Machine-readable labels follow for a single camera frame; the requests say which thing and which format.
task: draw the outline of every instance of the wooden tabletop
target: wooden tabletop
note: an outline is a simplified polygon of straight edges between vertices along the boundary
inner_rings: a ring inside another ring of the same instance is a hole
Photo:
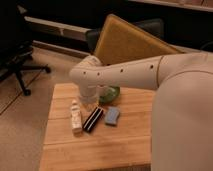
[[[85,171],[150,164],[150,113],[154,92],[121,88],[120,96],[111,104],[120,110],[117,126],[106,126],[102,118],[91,134],[74,136],[69,108],[77,94],[74,84],[55,86],[40,171]],[[85,121],[90,113],[83,109],[82,114]]]

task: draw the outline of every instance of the green bowl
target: green bowl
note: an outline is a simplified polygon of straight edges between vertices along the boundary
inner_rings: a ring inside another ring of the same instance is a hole
[[[111,103],[118,97],[119,94],[120,94],[120,87],[109,87],[109,89],[107,90],[107,95],[99,97],[99,103],[100,104]]]

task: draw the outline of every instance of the gray carpet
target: gray carpet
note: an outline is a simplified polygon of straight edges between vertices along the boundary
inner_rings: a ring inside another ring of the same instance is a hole
[[[34,61],[48,63],[51,74],[42,72],[29,85],[31,96],[25,97],[15,77],[0,84],[0,171],[38,171],[43,139],[56,83],[70,82],[69,70],[79,58],[35,48]],[[38,74],[26,72],[25,82]]]

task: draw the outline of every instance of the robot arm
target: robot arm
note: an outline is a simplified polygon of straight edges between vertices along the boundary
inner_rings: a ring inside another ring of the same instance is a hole
[[[87,103],[95,99],[97,85],[158,89],[151,117],[151,170],[213,170],[212,54],[166,55],[111,66],[89,56],[70,76]]]
[[[90,103],[97,98],[98,85],[156,90],[172,72],[206,57],[207,53],[166,55],[101,66],[98,58],[88,56],[70,71],[70,77],[79,86],[81,101]]]

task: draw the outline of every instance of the office chair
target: office chair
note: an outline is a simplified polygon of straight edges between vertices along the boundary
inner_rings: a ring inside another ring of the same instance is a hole
[[[25,96],[31,94],[22,80],[22,70],[42,70],[50,73],[48,66],[25,66],[32,60],[33,37],[15,0],[7,0],[0,6],[0,82],[15,74]]]

